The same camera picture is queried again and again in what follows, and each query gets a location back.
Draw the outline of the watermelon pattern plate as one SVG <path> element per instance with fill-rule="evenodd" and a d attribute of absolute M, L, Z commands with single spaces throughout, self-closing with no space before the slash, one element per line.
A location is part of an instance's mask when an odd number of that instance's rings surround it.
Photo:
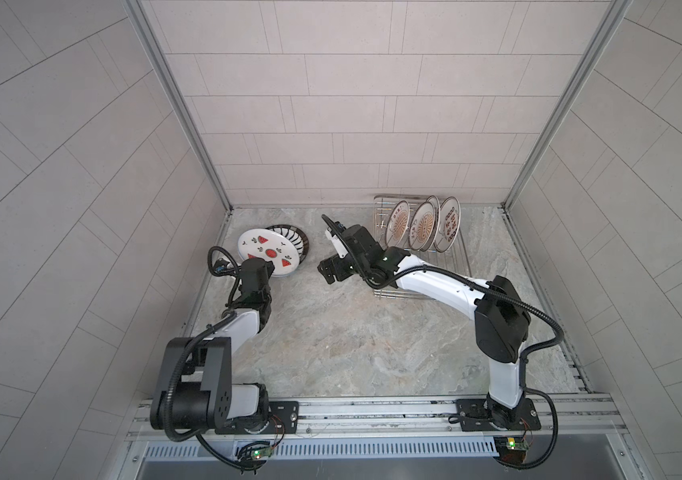
<path fill-rule="evenodd" d="M 237 249 L 243 260 L 260 258 L 271 262 L 276 277 L 292 274 L 300 264 L 296 245 L 285 236 L 268 229 L 256 228 L 243 232 L 237 240 Z"/>

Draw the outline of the white red-pattern plate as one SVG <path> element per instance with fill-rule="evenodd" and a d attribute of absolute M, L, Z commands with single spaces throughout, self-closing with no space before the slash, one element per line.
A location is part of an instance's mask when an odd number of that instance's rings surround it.
<path fill-rule="evenodd" d="M 439 201 L 430 195 L 415 210 L 408 233 L 411 250 L 427 251 L 436 236 L 439 216 Z"/>

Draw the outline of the blue striped white plate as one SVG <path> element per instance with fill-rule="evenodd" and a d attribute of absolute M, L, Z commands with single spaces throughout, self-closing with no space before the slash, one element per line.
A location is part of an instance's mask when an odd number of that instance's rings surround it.
<path fill-rule="evenodd" d="M 306 259 L 310 250 L 310 243 L 308 236 L 303 230 L 289 224 L 272 225 L 267 227 L 267 230 L 273 231 L 288 239 L 298 251 L 300 263 Z"/>

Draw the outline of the red rimmed text plate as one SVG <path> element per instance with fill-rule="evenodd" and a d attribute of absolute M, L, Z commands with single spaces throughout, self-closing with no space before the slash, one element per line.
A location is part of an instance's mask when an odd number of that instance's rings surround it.
<path fill-rule="evenodd" d="M 461 207 L 455 197 L 446 198 L 439 209 L 433 248 L 439 253 L 447 252 L 453 245 L 460 228 Z"/>

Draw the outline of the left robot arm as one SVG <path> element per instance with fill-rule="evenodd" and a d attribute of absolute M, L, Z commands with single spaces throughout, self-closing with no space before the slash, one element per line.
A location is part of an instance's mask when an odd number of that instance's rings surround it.
<path fill-rule="evenodd" d="M 264 385 L 233 382 L 233 354 L 260 333 L 271 314 L 274 265 L 245 260 L 234 273 L 239 294 L 222 319 L 195 337 L 166 346 L 150 410 L 150 424 L 176 442 L 209 430 L 256 432 L 270 422 Z"/>

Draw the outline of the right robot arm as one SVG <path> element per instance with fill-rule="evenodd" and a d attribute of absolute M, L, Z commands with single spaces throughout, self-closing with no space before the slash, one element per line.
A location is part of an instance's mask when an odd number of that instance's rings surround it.
<path fill-rule="evenodd" d="M 374 290 L 388 287 L 424 295 L 467 316 L 475 340 L 489 359 L 490 386 L 486 411 L 500 429 L 522 422 L 523 403 L 532 390 L 526 385 L 530 354 L 559 345 L 561 326 L 548 314 L 523 302 L 511 281 L 473 279 L 431 265 L 399 247 L 382 248 L 367 228 L 349 228 L 323 214 L 326 237 L 336 254 L 320 262 L 326 282 L 358 275 Z"/>

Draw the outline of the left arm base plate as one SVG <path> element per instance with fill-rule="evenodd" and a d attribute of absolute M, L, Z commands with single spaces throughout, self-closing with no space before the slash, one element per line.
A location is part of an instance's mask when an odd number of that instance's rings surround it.
<path fill-rule="evenodd" d="M 270 401 L 267 408 L 255 414 L 227 420 L 217 435 L 282 435 L 295 434 L 299 414 L 297 401 Z"/>

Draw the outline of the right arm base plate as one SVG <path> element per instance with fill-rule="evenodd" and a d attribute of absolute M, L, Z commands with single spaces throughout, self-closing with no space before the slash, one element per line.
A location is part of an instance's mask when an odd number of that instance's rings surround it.
<path fill-rule="evenodd" d="M 541 422 L 534 403 L 523 396 L 516 407 L 506 407 L 490 397 L 459 399 L 457 412 L 448 417 L 450 424 L 458 424 L 463 432 L 475 431 L 538 431 Z"/>

